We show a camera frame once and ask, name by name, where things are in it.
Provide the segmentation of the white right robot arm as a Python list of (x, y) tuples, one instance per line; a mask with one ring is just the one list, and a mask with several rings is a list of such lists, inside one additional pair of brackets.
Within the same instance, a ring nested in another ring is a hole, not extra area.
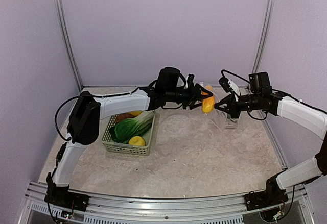
[(326, 112), (315, 108), (291, 94), (274, 89), (267, 72), (252, 73), (246, 79), (250, 93), (242, 95), (237, 85), (226, 77), (227, 70), (222, 70), (219, 84), (228, 94), (215, 104), (215, 108), (225, 112), (233, 119), (239, 118), (241, 112), (251, 114), (261, 111), (293, 123), (304, 131), (306, 139), (320, 142), (318, 152), (302, 162), (271, 177), (266, 182), (261, 200), (273, 205), (289, 187), (306, 184), (326, 175)]

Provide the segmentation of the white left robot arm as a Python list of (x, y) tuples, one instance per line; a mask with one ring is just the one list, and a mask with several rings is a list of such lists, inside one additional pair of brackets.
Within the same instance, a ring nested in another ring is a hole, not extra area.
[(70, 100), (75, 105), (68, 118), (67, 135), (56, 160), (56, 167), (48, 173), (46, 182), (52, 189), (51, 197), (59, 205), (66, 206), (72, 196), (69, 183), (77, 162), (84, 150), (99, 136), (100, 120), (132, 111), (151, 111), (162, 108), (167, 102), (194, 109), (202, 100), (212, 97), (212, 92), (193, 83), (194, 75), (183, 77), (180, 70), (163, 68), (158, 78), (148, 86), (133, 91), (109, 95), (82, 92)]

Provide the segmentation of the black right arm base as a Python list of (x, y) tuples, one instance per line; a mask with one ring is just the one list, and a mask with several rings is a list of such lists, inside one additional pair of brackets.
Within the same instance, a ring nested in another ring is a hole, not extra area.
[(244, 201), (247, 211), (270, 207), (288, 201), (285, 189), (280, 189), (276, 176), (266, 181), (266, 188), (259, 192), (249, 192), (244, 195)]

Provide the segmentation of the clear zip top bag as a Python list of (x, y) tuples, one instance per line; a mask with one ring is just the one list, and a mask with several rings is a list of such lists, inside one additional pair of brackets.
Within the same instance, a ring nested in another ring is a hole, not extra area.
[[(199, 84), (201, 84), (203, 87), (205, 87), (206, 85), (210, 85), (206, 82), (200, 82)], [(217, 93), (214, 88), (212, 93), (215, 97), (215, 103), (219, 102), (219, 93)], [(237, 129), (239, 127), (239, 119), (232, 119), (229, 114), (226, 114), (215, 108), (210, 113), (203, 114), (209, 119), (209, 123), (217, 127), (220, 131), (222, 131), (223, 129)]]

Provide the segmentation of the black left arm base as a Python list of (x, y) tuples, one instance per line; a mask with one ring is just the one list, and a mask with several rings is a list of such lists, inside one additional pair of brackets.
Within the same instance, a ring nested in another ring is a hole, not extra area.
[(89, 196), (70, 192), (68, 186), (57, 187), (56, 185), (49, 185), (44, 201), (55, 206), (85, 212), (88, 206)]

